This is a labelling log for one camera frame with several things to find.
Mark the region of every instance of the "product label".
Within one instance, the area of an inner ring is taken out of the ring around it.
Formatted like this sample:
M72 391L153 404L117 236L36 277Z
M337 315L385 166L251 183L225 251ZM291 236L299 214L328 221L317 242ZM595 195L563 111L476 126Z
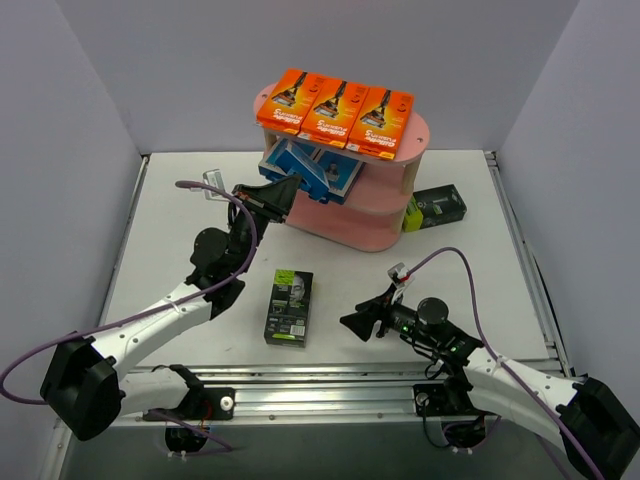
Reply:
M346 128L341 127L340 125L330 125L324 120L319 120L316 127L320 132L330 133L339 137L344 137L348 132Z
M370 143L375 143L377 145L382 145L383 147L395 147L396 139L387 137L385 135L378 135L373 133L373 130L367 130L364 132L365 139Z
M280 120L282 122L291 123L293 125L298 125L302 121L302 117L300 115L296 115L294 113L283 112L279 108L276 108L273 111L273 118L275 120Z
M276 270L273 283L276 285L293 285L295 274L296 272L293 270Z

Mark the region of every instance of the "pink stand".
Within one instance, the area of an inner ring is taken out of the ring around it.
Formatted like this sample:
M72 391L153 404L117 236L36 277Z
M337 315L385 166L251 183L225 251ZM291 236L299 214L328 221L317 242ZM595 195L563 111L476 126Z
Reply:
M258 110L275 87L264 88L253 102ZM300 143L312 143L295 135L264 129L266 149L278 137ZM381 160L349 150L314 143L323 150L365 162L344 205L323 205L298 192L287 224L365 252L391 247L400 237L404 212L413 193L413 181L420 159L429 143L429 127L417 113L411 113L393 160Z

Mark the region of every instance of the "white backdrop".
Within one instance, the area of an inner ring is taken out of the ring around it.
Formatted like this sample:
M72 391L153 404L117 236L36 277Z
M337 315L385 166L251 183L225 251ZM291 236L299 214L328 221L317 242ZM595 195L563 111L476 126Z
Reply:
M0 368L96 324L140 156L52 0L0 2ZM49 355L9 378L38 397ZM0 477L37 478L55 415L0 398Z
M636 421L639 18L637 0L581 0L499 160L578 373Z
M144 153L257 150L288 67L416 95L431 148L497 149L577 0L58 0Z

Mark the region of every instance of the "cable tie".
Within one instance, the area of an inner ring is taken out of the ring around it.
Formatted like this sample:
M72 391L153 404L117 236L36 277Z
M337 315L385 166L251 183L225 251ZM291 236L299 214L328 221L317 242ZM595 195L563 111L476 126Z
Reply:
M169 305L171 305L178 315L182 315L182 312L180 311L180 308L178 307L176 302L173 302L173 301L167 300L167 299L165 299L165 302L168 303Z

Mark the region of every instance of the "gray product box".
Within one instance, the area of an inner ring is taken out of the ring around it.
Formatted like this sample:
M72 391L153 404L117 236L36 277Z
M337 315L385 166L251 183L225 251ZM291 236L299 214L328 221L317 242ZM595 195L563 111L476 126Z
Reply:
M313 273L276 270L264 329L269 345L305 346L312 283Z

